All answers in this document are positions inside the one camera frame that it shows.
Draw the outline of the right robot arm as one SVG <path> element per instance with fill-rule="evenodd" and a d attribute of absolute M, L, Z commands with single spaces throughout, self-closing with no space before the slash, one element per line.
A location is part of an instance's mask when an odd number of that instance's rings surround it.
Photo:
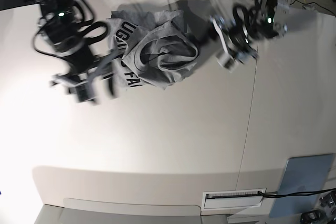
<path fill-rule="evenodd" d="M 107 81 L 114 95 L 112 61 L 117 51 L 99 57 L 91 45 L 104 40 L 110 31 L 106 22 L 96 21 L 95 13 L 85 0 L 36 0 L 41 11 L 31 43 L 33 49 L 45 56 L 67 63 L 66 74 L 53 76 L 50 85 L 63 85 L 78 102 L 96 102 L 94 79 Z"/>

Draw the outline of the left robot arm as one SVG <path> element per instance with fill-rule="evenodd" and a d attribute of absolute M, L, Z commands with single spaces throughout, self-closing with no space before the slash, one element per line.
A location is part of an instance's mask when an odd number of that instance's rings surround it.
<path fill-rule="evenodd" d="M 254 0 L 251 7 L 235 3 L 232 17 L 220 9 L 209 18 L 212 35 L 222 45 L 218 63 L 231 69 L 250 58 L 258 59 L 253 43 L 282 37 L 288 30 L 286 17 L 292 0 Z"/>

